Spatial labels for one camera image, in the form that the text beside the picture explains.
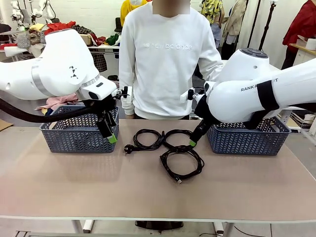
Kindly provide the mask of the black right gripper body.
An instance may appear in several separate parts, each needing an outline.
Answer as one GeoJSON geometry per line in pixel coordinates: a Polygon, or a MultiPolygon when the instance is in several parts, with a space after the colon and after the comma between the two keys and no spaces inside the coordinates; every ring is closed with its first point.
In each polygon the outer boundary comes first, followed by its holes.
{"type": "Polygon", "coordinates": [[[202,126],[210,128],[213,124],[213,116],[209,110],[206,99],[206,95],[198,95],[196,97],[197,106],[195,108],[195,114],[202,118],[202,126]]]}

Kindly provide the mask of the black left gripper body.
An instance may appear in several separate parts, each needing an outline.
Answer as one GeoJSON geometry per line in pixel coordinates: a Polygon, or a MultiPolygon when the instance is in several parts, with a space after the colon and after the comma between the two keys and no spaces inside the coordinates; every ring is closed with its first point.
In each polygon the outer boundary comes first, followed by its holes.
{"type": "Polygon", "coordinates": [[[111,111],[116,109],[116,100],[114,97],[106,97],[103,100],[94,101],[96,107],[96,114],[99,121],[104,120],[106,123],[114,123],[114,116],[111,111]]]}

